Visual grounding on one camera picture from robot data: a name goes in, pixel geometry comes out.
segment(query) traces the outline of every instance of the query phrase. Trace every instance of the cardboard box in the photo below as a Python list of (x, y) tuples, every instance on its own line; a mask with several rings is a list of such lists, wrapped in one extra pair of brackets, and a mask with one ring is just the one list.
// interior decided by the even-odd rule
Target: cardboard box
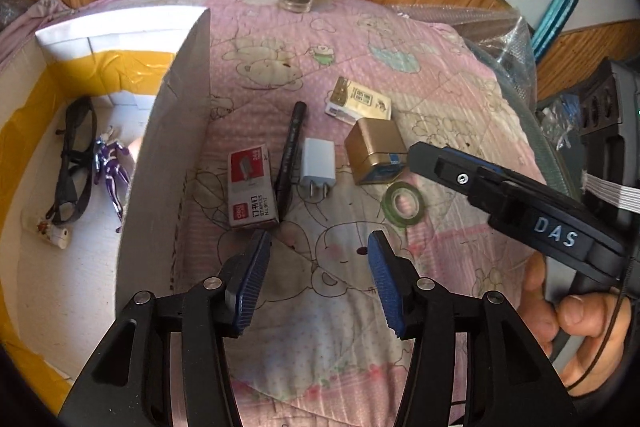
[(232, 152), (228, 158), (229, 225), (232, 229), (276, 225), (278, 210), (266, 145)]
[[(144, 139), (122, 234), (102, 182), (59, 250), (21, 217), (50, 207), (62, 150), (55, 130), (86, 94), (98, 133), (113, 125), (124, 144)], [(209, 111), (202, 7), (76, 14), (39, 30), (0, 67), (0, 341), (53, 411), (68, 392), (65, 376), (78, 375), (137, 291), (172, 293), (186, 181)]]
[(391, 99), (340, 76), (324, 112), (350, 125), (360, 118), (391, 120)]

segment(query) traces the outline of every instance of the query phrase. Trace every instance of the label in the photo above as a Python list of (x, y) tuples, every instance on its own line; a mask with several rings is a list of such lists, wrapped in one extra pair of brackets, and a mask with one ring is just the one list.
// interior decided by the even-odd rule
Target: label
[(364, 105), (371, 105), (373, 97), (368, 92), (356, 88), (353, 90), (353, 100), (363, 103)]
[(234, 205), (234, 219), (246, 219), (249, 217), (249, 205), (246, 203), (239, 203)]
[(537, 240), (581, 261), (586, 258), (593, 244), (593, 238), (534, 208), (527, 209), (522, 225)]
[(251, 196), (251, 217), (269, 216), (270, 205), (262, 194)]
[(255, 147), (231, 155), (231, 182), (243, 182), (264, 176), (262, 148)]
[(396, 176), (398, 176), (400, 172), (402, 172), (403, 168), (404, 165), (400, 163), (378, 164), (374, 166), (366, 176), (364, 176), (360, 183), (391, 181), (392, 179), (396, 178)]

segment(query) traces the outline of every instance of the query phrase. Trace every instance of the small cardboard box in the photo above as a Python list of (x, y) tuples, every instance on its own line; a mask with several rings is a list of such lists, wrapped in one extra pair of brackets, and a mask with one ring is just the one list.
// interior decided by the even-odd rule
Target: small cardboard box
[(228, 158), (229, 225), (261, 228), (278, 222), (266, 145), (232, 152)]
[(391, 99), (340, 76), (324, 112), (350, 125), (360, 118), (391, 120)]

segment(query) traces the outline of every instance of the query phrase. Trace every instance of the yellow tape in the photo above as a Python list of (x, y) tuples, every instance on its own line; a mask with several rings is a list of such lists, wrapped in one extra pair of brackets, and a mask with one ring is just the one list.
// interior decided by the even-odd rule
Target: yellow tape
[[(24, 106), (0, 128), (0, 232), (31, 155), (65, 99), (121, 90), (156, 94), (173, 58), (165, 52), (108, 51), (58, 62), (42, 72)], [(31, 388), (58, 413), (70, 386), (18, 338), (1, 287), (0, 341)]]
[(174, 54), (148, 51), (106, 51), (50, 65), (66, 98), (101, 96), (126, 90), (156, 94)]

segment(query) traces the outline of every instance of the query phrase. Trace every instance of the green tape roll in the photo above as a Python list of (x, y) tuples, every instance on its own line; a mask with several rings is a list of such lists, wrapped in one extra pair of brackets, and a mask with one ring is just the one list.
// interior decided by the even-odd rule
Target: green tape roll
[[(413, 201), (409, 214), (398, 209), (397, 201), (402, 196)], [(405, 228), (419, 223), (424, 216), (425, 207), (420, 190), (407, 182), (392, 183), (382, 198), (382, 211), (385, 213), (386, 219), (396, 227)]]

